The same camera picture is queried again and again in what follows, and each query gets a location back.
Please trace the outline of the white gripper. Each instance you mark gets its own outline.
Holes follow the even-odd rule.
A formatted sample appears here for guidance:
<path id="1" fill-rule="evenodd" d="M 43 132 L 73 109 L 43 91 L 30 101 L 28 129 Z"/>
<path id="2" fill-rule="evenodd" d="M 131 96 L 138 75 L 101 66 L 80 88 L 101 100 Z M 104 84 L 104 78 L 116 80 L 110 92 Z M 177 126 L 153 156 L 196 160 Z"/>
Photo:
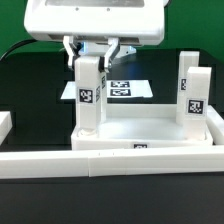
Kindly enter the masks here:
<path id="1" fill-rule="evenodd" d="M 24 26 L 35 39 L 63 40 L 68 67 L 82 48 L 80 42 L 105 43 L 99 71 L 109 72 L 123 45 L 158 45 L 164 39 L 163 0 L 28 0 Z"/>

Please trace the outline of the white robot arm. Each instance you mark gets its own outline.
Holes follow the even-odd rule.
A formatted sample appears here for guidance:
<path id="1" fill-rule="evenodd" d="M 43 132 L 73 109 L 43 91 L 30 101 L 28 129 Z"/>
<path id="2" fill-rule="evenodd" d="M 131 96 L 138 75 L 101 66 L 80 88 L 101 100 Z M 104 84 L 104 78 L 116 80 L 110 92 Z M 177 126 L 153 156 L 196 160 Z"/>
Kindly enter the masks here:
<path id="1" fill-rule="evenodd" d="M 115 57 L 137 46 L 160 44 L 169 0 L 28 0 L 27 32 L 39 41 L 61 42 L 72 66 L 76 55 L 99 54 L 108 69 Z"/>

